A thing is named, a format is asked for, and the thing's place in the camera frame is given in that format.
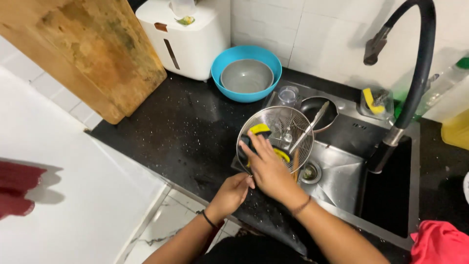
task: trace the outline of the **white appliance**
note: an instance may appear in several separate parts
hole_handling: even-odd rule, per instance
[[[230,48],[230,0],[199,0],[195,22],[179,24],[170,0],[148,0],[137,16],[166,70],[205,81],[215,58]]]

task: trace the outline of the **faucet head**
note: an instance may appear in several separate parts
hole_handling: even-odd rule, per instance
[[[365,56],[363,57],[363,63],[365,65],[372,66],[378,62],[378,55],[387,43],[386,38],[390,30],[390,28],[383,27],[374,38],[366,42]]]

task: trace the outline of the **metal strainer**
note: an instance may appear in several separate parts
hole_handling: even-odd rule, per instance
[[[290,150],[295,142],[306,131],[310,122],[300,111],[285,106],[272,106],[265,108],[251,116],[251,118],[249,118],[242,127],[238,135],[238,140],[236,141],[236,156],[238,157],[238,161],[241,163],[241,166],[248,173],[250,173],[250,170],[242,163],[237,146],[241,139],[241,135],[247,134],[251,127],[258,124],[265,124],[269,127],[272,132],[269,136],[269,141],[272,145],[276,145],[285,150]],[[290,162],[285,163],[290,170],[290,173],[295,172],[305,164],[311,154],[313,143],[314,133],[310,130],[296,147],[298,150],[298,166],[294,168],[293,159],[291,159]]]

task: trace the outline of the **gray bowl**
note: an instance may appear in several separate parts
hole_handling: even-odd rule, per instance
[[[244,59],[226,66],[220,77],[221,85],[235,93],[256,93],[273,84],[273,72],[265,63]]]

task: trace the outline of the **sink drain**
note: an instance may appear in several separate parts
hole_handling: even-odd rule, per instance
[[[321,167],[315,161],[308,161],[300,173],[300,178],[307,184],[317,183],[321,179]]]

